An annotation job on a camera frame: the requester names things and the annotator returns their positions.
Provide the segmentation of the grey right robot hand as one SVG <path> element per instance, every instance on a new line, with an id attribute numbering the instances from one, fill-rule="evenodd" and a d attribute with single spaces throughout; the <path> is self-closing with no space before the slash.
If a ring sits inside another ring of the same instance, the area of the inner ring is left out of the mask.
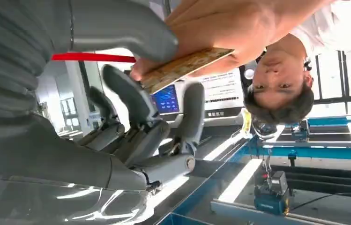
<path id="1" fill-rule="evenodd" d="M 178 41 L 148 5 L 134 0 L 0 0 L 0 225 L 134 225 L 154 214 L 151 191 L 190 173 L 204 124 L 204 87 L 184 95 L 171 149 L 147 85 L 117 68 L 103 80 L 129 109 L 122 131 L 111 101 L 91 87 L 104 118 L 80 141 L 61 138 L 37 114 L 34 94 L 57 53 L 123 47 L 168 62 Z"/>

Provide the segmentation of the person's hand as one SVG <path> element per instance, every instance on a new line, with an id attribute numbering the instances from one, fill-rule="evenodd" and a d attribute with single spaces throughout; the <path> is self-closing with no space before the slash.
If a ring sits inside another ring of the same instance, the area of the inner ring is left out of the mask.
<path id="1" fill-rule="evenodd" d="M 179 46 L 172 60 L 209 48 L 233 53 L 192 76 L 224 73 L 255 59 L 273 37 L 271 5 L 254 0 L 183 0 L 165 20 Z"/>

